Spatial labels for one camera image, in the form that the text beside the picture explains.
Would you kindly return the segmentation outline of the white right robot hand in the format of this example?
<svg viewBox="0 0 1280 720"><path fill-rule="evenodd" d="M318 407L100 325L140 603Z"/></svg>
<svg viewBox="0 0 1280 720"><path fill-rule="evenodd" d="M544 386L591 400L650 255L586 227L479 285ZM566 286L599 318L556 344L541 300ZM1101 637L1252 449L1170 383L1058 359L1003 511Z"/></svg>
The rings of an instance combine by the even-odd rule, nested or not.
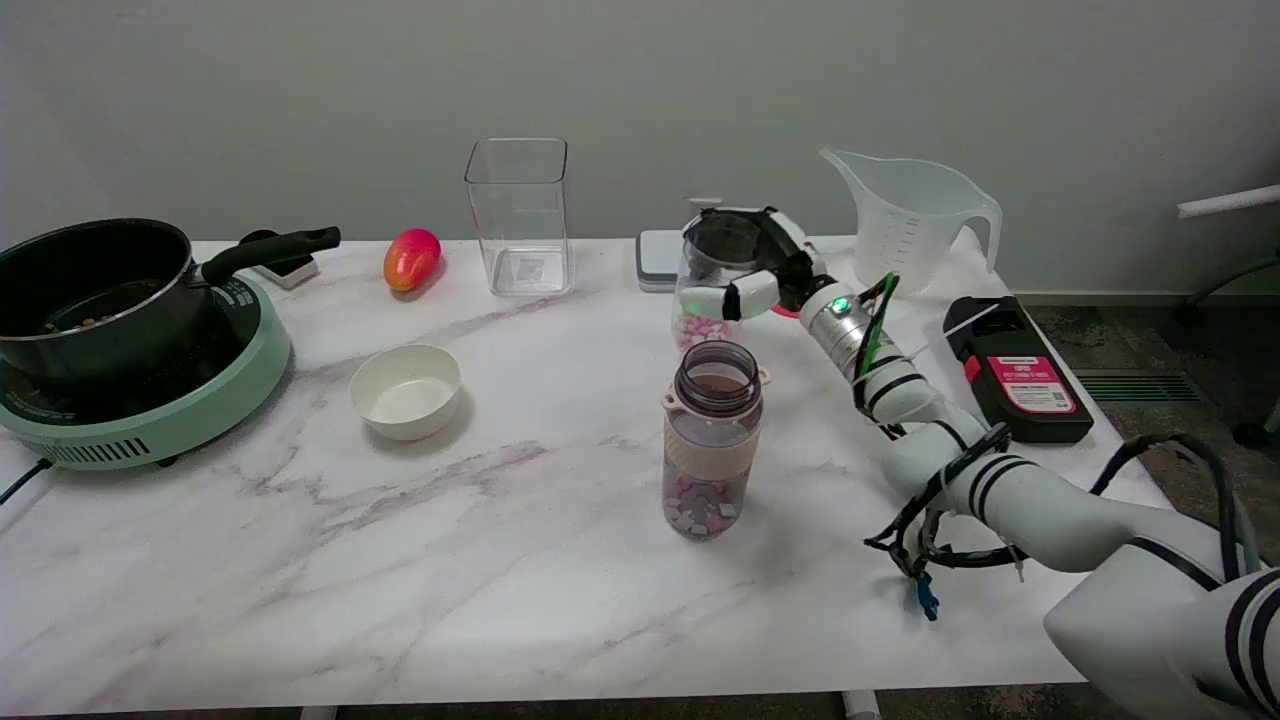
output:
<svg viewBox="0 0 1280 720"><path fill-rule="evenodd" d="M675 297L690 315L744 322L776 306L797 313L835 283L806 233L772 206L703 209L682 237Z"/></svg>

